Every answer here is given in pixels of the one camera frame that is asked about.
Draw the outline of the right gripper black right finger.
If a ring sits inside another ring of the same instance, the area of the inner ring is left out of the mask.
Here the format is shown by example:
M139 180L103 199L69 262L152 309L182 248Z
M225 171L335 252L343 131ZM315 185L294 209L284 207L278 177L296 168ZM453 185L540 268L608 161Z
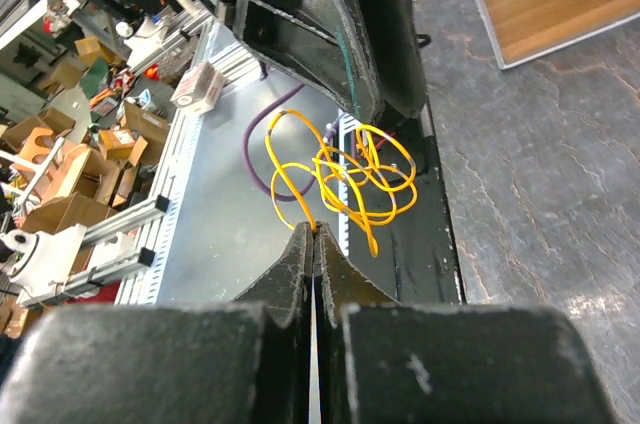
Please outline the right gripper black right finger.
M399 303L315 234L325 423L611 423L586 345L555 309Z

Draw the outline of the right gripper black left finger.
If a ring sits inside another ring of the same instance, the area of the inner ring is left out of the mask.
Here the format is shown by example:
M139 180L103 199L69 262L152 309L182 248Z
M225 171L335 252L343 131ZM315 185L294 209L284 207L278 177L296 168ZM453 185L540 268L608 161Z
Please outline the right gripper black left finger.
M304 423L313 234L236 299L69 305L31 330L1 388L5 423Z

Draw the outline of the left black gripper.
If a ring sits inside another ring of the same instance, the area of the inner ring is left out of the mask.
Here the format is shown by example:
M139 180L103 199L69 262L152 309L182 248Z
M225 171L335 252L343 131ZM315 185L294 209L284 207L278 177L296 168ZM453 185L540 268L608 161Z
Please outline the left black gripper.
M262 61L358 120L415 119L428 100L412 0L228 0L229 26Z

